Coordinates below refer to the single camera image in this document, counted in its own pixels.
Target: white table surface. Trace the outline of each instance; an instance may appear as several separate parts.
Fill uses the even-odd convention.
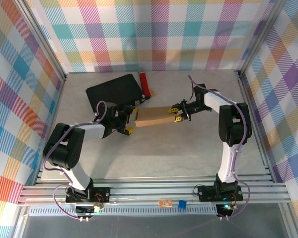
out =
[[[56,123],[87,122],[94,119],[85,90],[127,73],[69,74],[64,85]],[[139,82],[136,72],[132,73]],[[149,88],[156,96],[139,107],[171,106],[189,99],[190,74],[197,83],[216,88],[236,102],[242,94],[232,70],[147,72]],[[215,176],[223,152],[218,133],[219,115],[200,112],[192,121],[135,127],[130,136],[117,132],[83,144],[80,163],[92,178],[163,176]],[[263,174],[264,166],[252,136],[243,147],[238,174]],[[58,172],[44,171],[42,179],[63,179]]]

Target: plaid wallpaper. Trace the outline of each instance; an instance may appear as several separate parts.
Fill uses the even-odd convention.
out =
[[[237,69],[272,2],[28,0],[69,72]]]
[[[33,178],[60,85],[13,0],[0,0],[0,238]]]
[[[287,1],[246,76],[269,159],[298,216],[298,0]]]

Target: blue block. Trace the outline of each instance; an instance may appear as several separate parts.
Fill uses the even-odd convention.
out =
[[[185,210],[186,207],[187,207],[187,202],[183,201],[183,200],[180,200],[179,205],[178,205],[178,209]]]

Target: red object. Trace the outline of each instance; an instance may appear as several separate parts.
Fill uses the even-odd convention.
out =
[[[143,70],[139,71],[139,78],[140,78],[140,83],[141,83],[141,89],[143,90],[145,99],[148,100],[151,98],[151,94],[150,94],[150,91],[148,88],[147,77]]]

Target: gray floor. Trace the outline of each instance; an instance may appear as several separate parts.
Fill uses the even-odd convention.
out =
[[[85,90],[124,73],[70,74],[64,85],[57,122],[75,123],[94,119]],[[197,83],[216,88],[223,95],[242,102],[232,70],[147,72],[156,96],[140,107],[171,106],[189,99],[190,74]],[[135,128],[129,137],[117,132],[84,143],[80,163],[92,178],[134,178],[164,176],[214,176],[221,165],[223,144],[218,134],[219,115],[201,112],[192,121]],[[237,164],[239,174],[263,174],[264,167],[254,136],[244,146]],[[63,179],[43,172],[42,179]]]
[[[80,223],[66,216],[29,216],[24,238],[287,238],[277,204],[249,204],[240,215],[99,216]]]

